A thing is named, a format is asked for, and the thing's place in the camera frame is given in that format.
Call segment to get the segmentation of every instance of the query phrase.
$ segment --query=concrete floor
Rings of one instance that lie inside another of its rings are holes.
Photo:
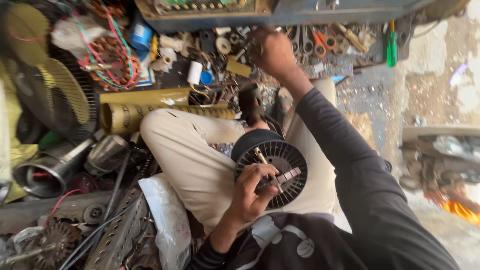
[[[415,34],[429,27],[417,27]],[[392,174],[397,179],[401,175],[398,146],[403,125],[413,125],[416,117],[427,125],[480,124],[479,51],[480,0],[472,0],[465,16],[451,17],[425,36],[413,39],[410,57],[394,69],[374,67],[337,89],[341,110],[369,113],[376,146],[393,164]],[[451,86],[449,79],[463,63],[469,68],[460,83]],[[426,202],[421,192],[406,194],[422,225],[447,248],[461,269],[477,270],[480,227]],[[478,187],[471,188],[469,194],[480,203]],[[349,230],[342,213],[336,216],[336,223]]]

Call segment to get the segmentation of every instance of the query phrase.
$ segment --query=beige pants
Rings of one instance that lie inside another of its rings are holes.
[[[336,105],[335,85],[330,78],[312,83]],[[292,122],[286,141],[304,155],[308,164],[307,182],[295,200],[266,214],[333,214],[336,196],[334,168],[300,116],[294,110],[289,114],[286,119],[290,118]],[[159,109],[144,117],[140,130],[186,209],[203,224],[205,233],[210,234],[232,202],[235,163],[207,144],[236,142],[245,133],[242,125],[235,120]]]

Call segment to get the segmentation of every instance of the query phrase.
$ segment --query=capacitor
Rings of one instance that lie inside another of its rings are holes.
[[[187,82],[198,85],[200,83],[200,76],[202,75],[202,64],[199,62],[190,62],[190,70],[188,71]]]

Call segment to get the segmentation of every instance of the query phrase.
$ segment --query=fan motor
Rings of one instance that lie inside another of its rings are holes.
[[[232,149],[231,158],[236,162],[234,181],[242,173],[243,169],[254,163],[262,163],[255,154],[254,149],[258,147],[269,164],[272,164],[284,174],[296,167],[301,173],[293,179],[283,183],[283,193],[273,197],[268,203],[267,210],[277,209],[285,206],[300,195],[307,182],[307,161],[300,151],[292,144],[282,140],[282,137],[270,130],[256,129],[244,134],[238,139]],[[265,184],[267,180],[261,179],[257,187]]]

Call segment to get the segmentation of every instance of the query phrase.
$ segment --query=screwdriver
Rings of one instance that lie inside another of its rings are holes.
[[[396,49],[396,31],[395,20],[390,23],[390,33],[388,34],[388,47],[387,47],[387,65],[393,67],[398,62],[398,54]]]

